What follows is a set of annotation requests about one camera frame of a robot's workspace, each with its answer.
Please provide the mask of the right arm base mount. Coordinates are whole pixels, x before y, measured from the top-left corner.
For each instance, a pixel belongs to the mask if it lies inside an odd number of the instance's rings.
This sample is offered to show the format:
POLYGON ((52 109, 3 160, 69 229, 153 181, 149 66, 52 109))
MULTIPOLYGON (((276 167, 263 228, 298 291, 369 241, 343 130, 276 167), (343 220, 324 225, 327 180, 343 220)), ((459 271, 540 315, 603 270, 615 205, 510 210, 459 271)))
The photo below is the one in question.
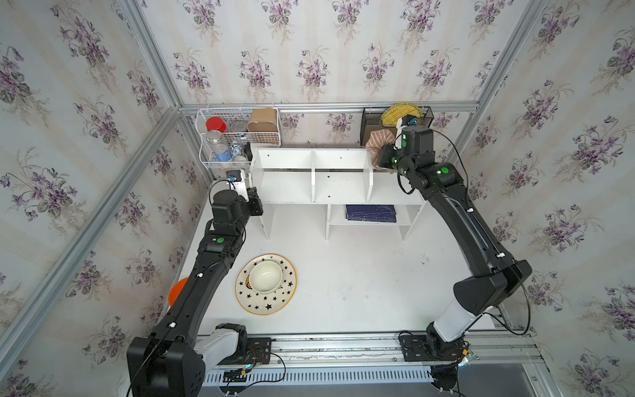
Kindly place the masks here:
POLYGON ((435 342, 425 333, 402 331, 397 339, 405 362, 460 362, 469 350, 469 343, 463 338, 435 342))

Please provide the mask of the brown striped cloth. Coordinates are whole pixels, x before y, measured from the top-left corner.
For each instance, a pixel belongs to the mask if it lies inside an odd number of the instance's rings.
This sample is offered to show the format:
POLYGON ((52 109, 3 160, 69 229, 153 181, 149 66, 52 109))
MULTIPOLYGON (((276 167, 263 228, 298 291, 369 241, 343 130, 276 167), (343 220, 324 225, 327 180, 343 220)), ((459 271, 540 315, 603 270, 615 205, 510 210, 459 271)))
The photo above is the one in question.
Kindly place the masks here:
POLYGON ((385 145, 395 145, 395 137, 396 135, 393 135, 393 133, 388 129, 373 131, 370 134, 370 140, 365 144, 365 148, 375 169, 382 169, 379 167, 380 151, 385 145))

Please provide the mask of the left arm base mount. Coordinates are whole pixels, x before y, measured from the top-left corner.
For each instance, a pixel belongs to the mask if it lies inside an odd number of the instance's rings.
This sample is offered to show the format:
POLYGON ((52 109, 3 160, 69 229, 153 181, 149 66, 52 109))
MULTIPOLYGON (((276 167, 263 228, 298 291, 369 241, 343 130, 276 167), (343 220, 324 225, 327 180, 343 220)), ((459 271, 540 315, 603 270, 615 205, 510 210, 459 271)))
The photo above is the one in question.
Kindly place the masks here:
POLYGON ((271 361, 271 337, 257 337, 247 332, 246 326, 240 324, 220 324, 217 330, 231 330, 237 334, 236 349, 232 355, 219 362, 220 366, 238 365, 241 363, 269 364, 271 361))

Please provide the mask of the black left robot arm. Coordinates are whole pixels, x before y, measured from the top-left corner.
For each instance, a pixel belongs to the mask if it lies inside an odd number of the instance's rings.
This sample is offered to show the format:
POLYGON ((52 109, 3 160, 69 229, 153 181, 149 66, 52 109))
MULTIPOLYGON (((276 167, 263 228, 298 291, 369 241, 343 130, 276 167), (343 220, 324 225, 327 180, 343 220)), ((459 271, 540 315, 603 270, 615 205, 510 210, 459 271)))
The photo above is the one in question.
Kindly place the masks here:
POLYGON ((246 242, 250 217, 261 216, 263 206, 251 187, 245 195, 219 190, 211 210, 185 286, 149 336, 134 338, 127 349, 129 396, 196 396, 208 369, 247 356, 241 325, 221 324, 208 338, 197 337, 213 295, 246 242))

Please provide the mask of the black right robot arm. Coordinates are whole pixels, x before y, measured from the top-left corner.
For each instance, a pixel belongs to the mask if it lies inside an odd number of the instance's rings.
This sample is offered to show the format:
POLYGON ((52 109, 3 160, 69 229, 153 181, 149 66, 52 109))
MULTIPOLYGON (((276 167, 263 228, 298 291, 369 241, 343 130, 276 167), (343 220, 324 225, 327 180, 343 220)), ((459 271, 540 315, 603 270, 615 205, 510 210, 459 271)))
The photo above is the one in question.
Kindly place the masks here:
POLYGON ((382 148, 379 164, 408 180, 410 192, 420 193, 438 212, 471 273, 454 284, 453 301, 428 325, 428 346, 441 350, 462 339, 487 309, 521 288, 532 267, 516 259, 486 224, 469 196, 466 170, 436 160, 434 133, 424 126, 400 128, 395 144, 382 148))

